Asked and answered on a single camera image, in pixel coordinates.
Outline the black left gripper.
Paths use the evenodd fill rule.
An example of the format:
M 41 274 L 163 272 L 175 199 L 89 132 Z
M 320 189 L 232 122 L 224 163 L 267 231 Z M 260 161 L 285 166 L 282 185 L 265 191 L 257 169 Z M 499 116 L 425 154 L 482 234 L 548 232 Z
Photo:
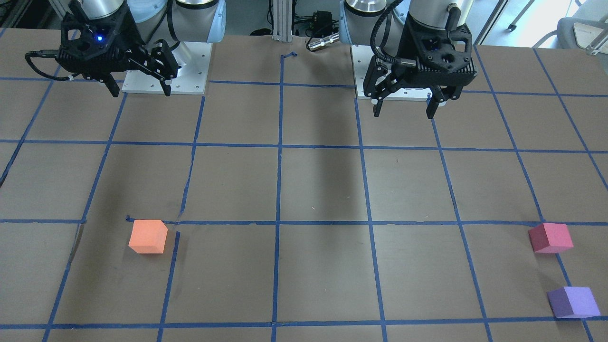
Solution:
M 378 19 L 369 38 L 372 57 L 363 78 L 363 94 L 372 99 L 374 117 L 380 116 L 389 95 L 406 88 L 428 88 L 426 115 L 434 119 L 438 107 L 458 99 L 476 78 L 473 37 L 467 24 L 448 19 L 432 28 L 407 19 L 395 54 L 386 50 L 389 32 L 388 19 Z

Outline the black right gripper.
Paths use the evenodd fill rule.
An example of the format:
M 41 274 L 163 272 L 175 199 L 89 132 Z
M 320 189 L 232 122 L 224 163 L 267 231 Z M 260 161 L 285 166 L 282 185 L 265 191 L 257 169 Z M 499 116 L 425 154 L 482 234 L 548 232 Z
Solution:
M 160 59 L 170 65 L 169 74 L 178 66 L 169 44 L 159 39 L 149 49 L 140 35 L 129 9 L 118 9 L 108 17 L 92 19 L 67 12 L 61 22 L 61 43 L 56 61 L 65 70 L 90 78 L 102 78 L 114 98 L 120 87 L 113 72 L 139 70 L 161 81 L 165 96 L 171 95 L 171 79 L 163 79 L 156 72 Z

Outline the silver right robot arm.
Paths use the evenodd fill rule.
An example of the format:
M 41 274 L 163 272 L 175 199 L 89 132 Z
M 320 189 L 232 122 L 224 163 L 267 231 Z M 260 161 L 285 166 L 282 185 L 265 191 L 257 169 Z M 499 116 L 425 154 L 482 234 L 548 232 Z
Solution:
M 211 48 L 224 37 L 223 0 L 64 0 L 66 71 L 104 84 L 112 96 L 203 95 Z

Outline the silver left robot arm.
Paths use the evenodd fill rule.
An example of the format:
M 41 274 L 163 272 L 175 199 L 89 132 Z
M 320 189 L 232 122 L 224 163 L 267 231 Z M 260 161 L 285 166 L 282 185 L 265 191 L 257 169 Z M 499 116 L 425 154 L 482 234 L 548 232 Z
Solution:
M 466 24 L 471 0 L 343 0 L 339 33 L 348 45 L 371 48 L 362 90 L 378 116 L 382 102 L 406 88 L 429 89 L 433 119 L 477 76 Z

